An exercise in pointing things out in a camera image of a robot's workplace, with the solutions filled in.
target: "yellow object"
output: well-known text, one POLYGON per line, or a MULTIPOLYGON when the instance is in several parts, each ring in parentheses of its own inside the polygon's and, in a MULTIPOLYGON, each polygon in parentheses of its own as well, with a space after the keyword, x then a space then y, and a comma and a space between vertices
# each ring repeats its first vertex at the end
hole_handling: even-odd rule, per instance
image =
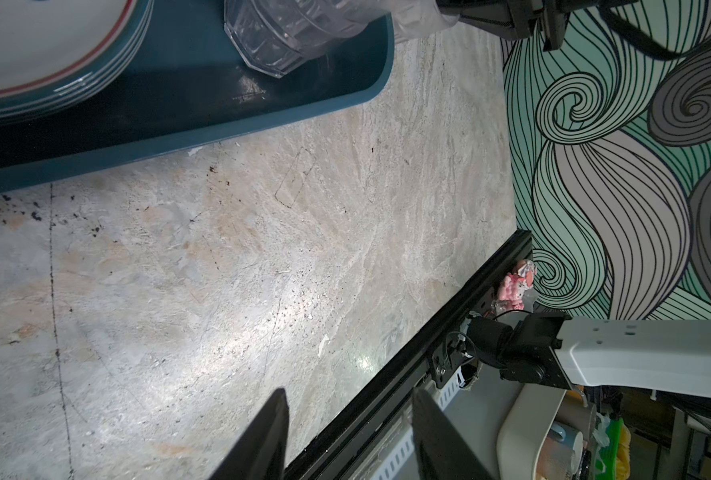
POLYGON ((624 424, 619 428, 619 447, 617 461, 614 463, 614 478, 628 480, 630 477, 630 430, 624 424))

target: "stack of plates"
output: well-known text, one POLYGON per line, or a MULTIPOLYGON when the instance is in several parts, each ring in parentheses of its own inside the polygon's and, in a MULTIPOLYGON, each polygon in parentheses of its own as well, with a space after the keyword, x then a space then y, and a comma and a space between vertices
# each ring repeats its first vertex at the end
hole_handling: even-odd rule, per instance
POLYGON ((0 124, 84 101, 122 72, 153 0, 0 0, 0 124))

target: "black strap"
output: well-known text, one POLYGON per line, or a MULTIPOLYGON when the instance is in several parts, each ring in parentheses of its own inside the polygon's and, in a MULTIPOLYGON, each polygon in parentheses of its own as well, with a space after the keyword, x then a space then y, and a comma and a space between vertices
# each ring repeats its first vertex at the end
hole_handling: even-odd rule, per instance
POLYGON ((640 28, 629 23, 618 14, 611 11, 608 6, 600 5, 598 7, 601 19, 609 25, 609 28, 617 33, 623 40, 629 43, 633 48, 646 56, 655 60, 670 61, 677 58, 685 57, 696 52, 706 50, 711 47, 711 34, 703 42, 696 45, 685 52, 672 52, 662 45, 655 42, 650 36, 641 32, 640 28))

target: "green basket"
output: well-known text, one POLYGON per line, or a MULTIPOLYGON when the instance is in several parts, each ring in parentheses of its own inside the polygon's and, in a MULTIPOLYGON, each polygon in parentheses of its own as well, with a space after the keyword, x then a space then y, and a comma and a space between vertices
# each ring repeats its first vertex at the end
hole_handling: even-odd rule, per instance
POLYGON ((613 420, 609 427, 606 428, 606 434, 609 436, 609 446, 601 448, 598 458, 596 458, 596 466, 599 462, 603 462, 606 466, 604 473, 599 473, 595 476, 596 480, 614 480, 615 466, 617 461, 617 450, 619 449, 619 431, 622 429, 623 421, 613 420))

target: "green patterned wall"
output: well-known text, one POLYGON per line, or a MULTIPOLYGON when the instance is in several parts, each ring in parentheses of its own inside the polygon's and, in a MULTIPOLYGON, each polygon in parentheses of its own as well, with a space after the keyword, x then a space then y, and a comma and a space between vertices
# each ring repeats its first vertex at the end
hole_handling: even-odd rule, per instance
POLYGON ((613 10, 670 51, 639 52, 597 9, 561 50, 503 43, 517 222, 540 303, 624 320, 711 318, 711 0, 613 10))

